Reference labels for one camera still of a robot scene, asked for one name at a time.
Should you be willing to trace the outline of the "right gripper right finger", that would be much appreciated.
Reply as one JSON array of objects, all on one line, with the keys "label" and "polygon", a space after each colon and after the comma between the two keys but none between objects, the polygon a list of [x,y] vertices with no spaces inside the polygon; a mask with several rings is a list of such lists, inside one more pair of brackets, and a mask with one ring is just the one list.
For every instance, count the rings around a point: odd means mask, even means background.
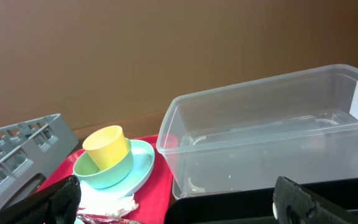
[{"label": "right gripper right finger", "polygon": [[278,177],[272,204],[279,223],[358,224],[358,216],[287,177]]}]

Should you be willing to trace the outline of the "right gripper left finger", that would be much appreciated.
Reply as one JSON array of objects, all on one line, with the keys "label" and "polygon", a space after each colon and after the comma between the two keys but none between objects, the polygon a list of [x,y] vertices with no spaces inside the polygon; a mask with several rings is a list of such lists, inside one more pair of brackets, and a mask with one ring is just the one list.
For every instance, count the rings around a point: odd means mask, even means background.
[{"label": "right gripper left finger", "polygon": [[0,211],[0,224],[74,224],[81,199],[74,175]]}]

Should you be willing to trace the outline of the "white napkin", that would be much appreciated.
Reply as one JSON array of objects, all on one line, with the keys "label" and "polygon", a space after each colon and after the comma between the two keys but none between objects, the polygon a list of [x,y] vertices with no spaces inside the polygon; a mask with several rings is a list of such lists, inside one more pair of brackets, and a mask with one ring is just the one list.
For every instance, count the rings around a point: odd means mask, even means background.
[{"label": "white napkin", "polygon": [[134,199],[134,194],[127,197],[118,197],[113,193],[98,191],[85,182],[80,183],[80,189],[79,214],[120,219],[139,207],[139,204]]}]

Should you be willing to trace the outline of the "red snack wrapper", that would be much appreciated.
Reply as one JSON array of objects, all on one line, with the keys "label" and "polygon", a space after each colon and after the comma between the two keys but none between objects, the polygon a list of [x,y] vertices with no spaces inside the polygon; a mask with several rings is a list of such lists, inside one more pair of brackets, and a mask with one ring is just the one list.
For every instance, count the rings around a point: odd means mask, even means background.
[{"label": "red snack wrapper", "polygon": [[77,214],[77,219],[88,224],[141,224],[134,220],[128,220],[125,218],[112,218],[102,215],[90,215],[90,214]]}]

